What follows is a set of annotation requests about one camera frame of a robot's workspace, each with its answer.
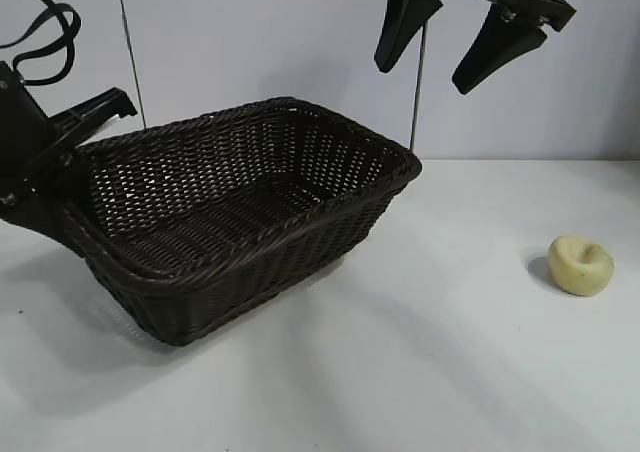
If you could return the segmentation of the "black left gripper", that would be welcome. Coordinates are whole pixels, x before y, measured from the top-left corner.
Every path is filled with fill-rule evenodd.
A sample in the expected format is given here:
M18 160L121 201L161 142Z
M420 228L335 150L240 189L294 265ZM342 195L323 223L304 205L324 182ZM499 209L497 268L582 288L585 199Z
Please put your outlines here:
M78 225L71 213L79 212L87 218L88 195L62 200L29 195L38 188L40 181L68 167L76 147L95 136L107 123L136 114L127 93L111 88L49 117L18 75L3 62L1 219L44 235L85 258L86 253L74 240Z

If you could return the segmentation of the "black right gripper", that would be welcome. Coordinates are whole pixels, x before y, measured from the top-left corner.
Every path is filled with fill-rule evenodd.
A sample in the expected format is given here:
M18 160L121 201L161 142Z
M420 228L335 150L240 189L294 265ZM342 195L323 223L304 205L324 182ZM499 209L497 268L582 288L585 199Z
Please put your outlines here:
M461 94L469 93L499 68L546 41L547 35L540 26L529 16L517 14L527 13L554 30L562 30L576 13L565 0L487 1L495 4L452 76ZM415 34L442 7L441 0L387 0L374 54L380 72L393 69Z

